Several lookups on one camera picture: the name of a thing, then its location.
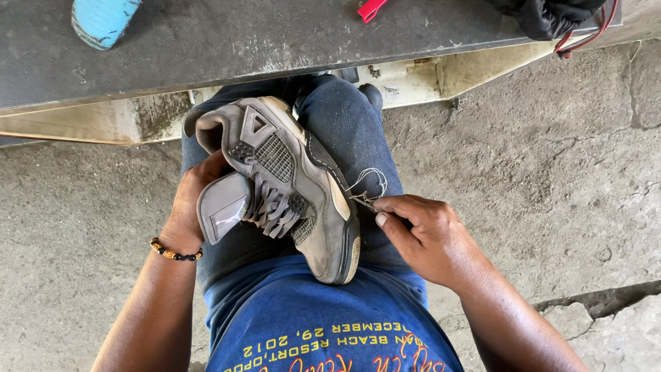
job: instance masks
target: grey table top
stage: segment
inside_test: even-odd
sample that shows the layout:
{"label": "grey table top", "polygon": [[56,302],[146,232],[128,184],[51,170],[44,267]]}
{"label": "grey table top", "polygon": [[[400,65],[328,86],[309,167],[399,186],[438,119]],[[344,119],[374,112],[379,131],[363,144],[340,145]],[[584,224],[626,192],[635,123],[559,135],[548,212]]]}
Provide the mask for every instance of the grey table top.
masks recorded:
{"label": "grey table top", "polygon": [[0,2],[0,115],[530,41],[481,0],[390,0],[369,24],[360,0],[151,0],[102,52],[71,4]]}

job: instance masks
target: fingernail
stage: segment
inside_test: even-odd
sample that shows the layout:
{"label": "fingernail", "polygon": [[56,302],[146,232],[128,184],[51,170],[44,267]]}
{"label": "fingernail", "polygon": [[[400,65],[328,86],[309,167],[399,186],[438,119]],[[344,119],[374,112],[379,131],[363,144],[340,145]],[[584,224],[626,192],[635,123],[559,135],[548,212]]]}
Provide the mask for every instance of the fingernail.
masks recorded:
{"label": "fingernail", "polygon": [[385,213],[379,213],[376,215],[376,224],[379,225],[380,227],[383,227],[383,224],[385,224],[385,221],[388,219],[388,216],[385,215]]}

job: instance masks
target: grey shoelace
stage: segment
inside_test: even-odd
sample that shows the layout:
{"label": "grey shoelace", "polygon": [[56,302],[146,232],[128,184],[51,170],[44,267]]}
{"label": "grey shoelace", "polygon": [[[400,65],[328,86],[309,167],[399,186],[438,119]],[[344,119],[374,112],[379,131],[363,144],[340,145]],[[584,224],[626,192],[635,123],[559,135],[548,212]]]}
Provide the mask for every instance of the grey shoelace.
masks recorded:
{"label": "grey shoelace", "polygon": [[[246,158],[246,163],[255,163],[256,159]],[[271,238],[281,238],[301,218],[300,213],[294,213],[289,208],[289,197],[280,195],[278,189],[272,189],[268,181],[262,179],[258,173],[254,175],[253,208],[250,216],[244,220],[254,222],[257,227],[264,229],[264,235]]]}

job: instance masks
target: blue t-shirt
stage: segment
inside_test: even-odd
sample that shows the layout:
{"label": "blue t-shirt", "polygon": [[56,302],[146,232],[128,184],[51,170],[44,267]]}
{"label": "blue t-shirt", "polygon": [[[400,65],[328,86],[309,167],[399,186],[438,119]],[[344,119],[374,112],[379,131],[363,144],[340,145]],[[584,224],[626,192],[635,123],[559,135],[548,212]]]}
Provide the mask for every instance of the blue t-shirt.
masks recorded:
{"label": "blue t-shirt", "polygon": [[331,287],[299,254],[237,270],[204,300],[207,371],[463,370],[415,273],[365,265],[349,284]]}

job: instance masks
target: jeans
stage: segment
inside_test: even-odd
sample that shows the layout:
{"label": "jeans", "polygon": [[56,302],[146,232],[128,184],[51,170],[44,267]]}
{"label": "jeans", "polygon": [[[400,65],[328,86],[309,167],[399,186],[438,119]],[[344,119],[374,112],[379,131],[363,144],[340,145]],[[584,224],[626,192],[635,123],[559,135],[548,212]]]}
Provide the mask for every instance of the jeans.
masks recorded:
{"label": "jeans", "polygon": [[[194,109],[212,111],[246,97],[272,95],[290,106],[297,104],[298,121],[315,135],[333,157],[352,185],[365,168],[380,169],[388,180],[385,195],[401,195],[402,185],[395,162],[383,135],[381,113],[365,95],[347,81],[332,75],[283,77],[228,85]],[[182,136],[182,169],[193,167],[209,156],[195,135]],[[381,194],[376,174],[368,175],[352,189],[354,195],[367,191]],[[410,271],[399,252],[375,223],[374,213],[358,205],[360,221],[359,264],[369,263],[395,271]],[[204,257],[198,261],[197,280],[206,290],[231,272],[265,259],[298,254],[290,236],[271,239],[251,222],[242,221],[215,246],[204,243]]]}

